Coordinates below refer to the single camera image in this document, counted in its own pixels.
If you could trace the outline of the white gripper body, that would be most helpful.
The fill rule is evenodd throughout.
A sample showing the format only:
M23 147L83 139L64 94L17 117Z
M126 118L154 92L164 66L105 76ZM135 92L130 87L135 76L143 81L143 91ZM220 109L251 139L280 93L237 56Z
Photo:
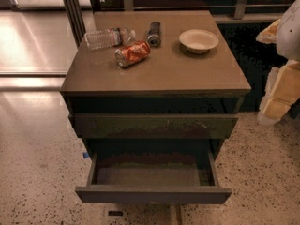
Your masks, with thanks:
M295 0L282 15L277 27L277 53L300 60L300 0Z

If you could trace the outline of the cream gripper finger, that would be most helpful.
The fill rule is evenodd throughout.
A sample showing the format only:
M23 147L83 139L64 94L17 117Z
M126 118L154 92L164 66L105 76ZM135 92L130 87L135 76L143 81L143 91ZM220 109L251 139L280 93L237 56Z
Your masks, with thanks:
M256 36L256 40L258 42L264 44L271 44L276 43L277 41L277 32L278 32L278 25L281 22L281 19L278 19L271 23L267 28L262 30L258 36Z
M258 123L271 126L279 122L299 98L300 62L289 60L281 68L272 67L259 107Z

